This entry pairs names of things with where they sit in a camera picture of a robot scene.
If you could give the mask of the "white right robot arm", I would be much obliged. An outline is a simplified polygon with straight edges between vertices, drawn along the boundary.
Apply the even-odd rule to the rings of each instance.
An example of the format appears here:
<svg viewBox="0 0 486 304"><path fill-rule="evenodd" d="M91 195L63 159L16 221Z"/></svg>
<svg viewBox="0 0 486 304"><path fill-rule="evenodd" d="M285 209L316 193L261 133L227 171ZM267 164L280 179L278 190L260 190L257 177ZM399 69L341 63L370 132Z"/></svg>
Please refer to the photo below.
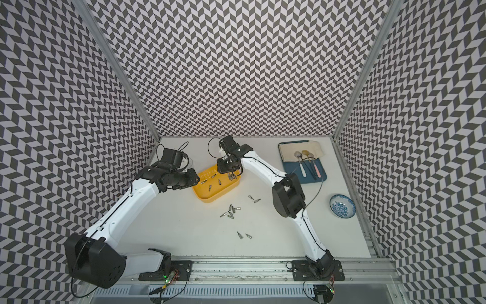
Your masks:
<svg viewBox="0 0 486 304"><path fill-rule="evenodd" d="M316 279L335 277L338 261L320 241L308 216L305 194L296 174L278 170L262 159L252 147L240 145L231 135L218 142L221 157L217 169L221 174L249 171L272 187L273 206L282 217L294 224L302 244L309 273Z"/></svg>

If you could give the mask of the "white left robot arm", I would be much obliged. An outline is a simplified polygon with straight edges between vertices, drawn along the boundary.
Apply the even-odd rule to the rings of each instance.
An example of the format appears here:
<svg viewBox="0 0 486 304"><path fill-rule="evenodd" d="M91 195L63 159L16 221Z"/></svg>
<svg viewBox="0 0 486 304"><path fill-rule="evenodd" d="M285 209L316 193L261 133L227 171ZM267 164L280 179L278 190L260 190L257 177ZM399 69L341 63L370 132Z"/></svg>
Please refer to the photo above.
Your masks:
<svg viewBox="0 0 486 304"><path fill-rule="evenodd" d="M110 288L120 278L137 274L172 279L172 255L150 248L145 253L123 254L121 238L141 211L159 194L196 186L200 178L189 168L190 158L181 150L164 149L160 160L144 167L127 192L84 233L73 233L64 243L68 272L99 288Z"/></svg>

